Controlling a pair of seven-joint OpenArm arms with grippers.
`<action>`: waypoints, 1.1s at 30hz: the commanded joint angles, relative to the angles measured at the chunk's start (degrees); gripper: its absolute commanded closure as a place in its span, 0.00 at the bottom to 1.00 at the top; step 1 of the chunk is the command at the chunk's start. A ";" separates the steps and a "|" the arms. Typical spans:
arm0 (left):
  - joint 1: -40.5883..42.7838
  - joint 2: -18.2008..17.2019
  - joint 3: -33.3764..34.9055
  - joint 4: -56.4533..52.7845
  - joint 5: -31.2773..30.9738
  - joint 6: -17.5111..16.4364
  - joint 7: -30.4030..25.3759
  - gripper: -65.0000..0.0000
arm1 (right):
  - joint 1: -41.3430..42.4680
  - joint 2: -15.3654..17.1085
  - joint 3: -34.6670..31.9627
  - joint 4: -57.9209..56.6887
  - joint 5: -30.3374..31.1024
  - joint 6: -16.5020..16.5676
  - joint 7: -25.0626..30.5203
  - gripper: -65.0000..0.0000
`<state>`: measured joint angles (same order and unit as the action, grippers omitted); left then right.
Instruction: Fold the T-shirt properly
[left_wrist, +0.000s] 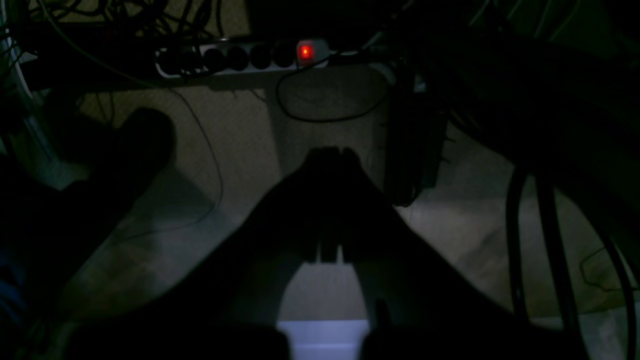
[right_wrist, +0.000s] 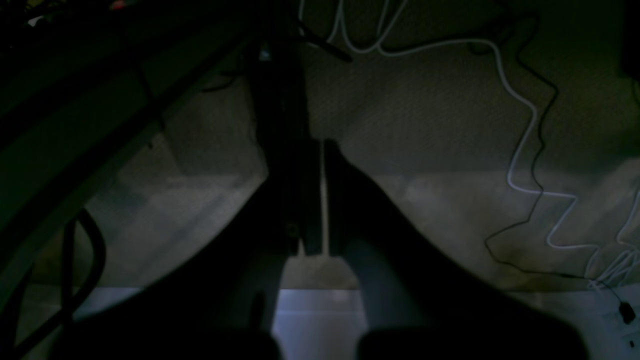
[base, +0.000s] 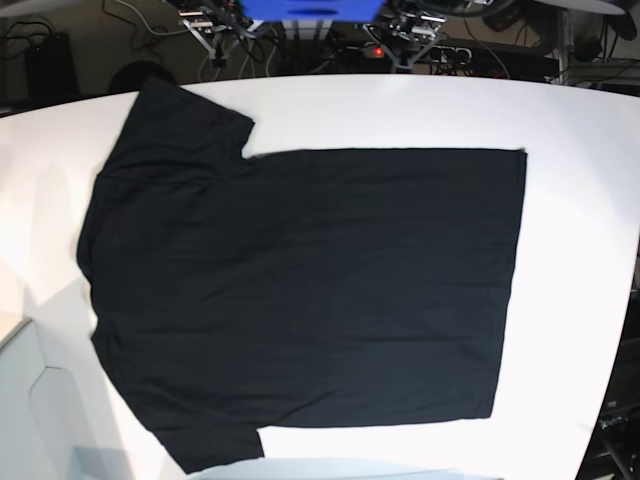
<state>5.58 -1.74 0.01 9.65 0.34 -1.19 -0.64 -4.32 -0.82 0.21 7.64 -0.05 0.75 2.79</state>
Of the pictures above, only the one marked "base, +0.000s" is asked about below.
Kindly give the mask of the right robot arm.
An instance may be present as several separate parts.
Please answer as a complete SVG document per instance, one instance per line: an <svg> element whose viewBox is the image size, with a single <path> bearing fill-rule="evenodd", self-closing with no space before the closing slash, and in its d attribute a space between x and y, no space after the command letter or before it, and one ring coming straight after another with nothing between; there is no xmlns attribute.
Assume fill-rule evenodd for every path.
<svg viewBox="0 0 640 480"><path fill-rule="evenodd" d="M215 69L227 67L236 46L248 45L264 33L264 20L248 15L242 1L174 1L182 24L206 50L206 62Z"/></svg>

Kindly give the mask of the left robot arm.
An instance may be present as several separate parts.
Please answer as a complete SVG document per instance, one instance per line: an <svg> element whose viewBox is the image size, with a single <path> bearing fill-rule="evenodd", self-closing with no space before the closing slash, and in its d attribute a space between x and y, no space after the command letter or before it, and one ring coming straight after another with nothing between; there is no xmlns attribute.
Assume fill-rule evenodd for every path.
<svg viewBox="0 0 640 480"><path fill-rule="evenodd" d="M422 1L385 1L362 29L391 62L392 73L408 74L440 41L447 20Z"/></svg>

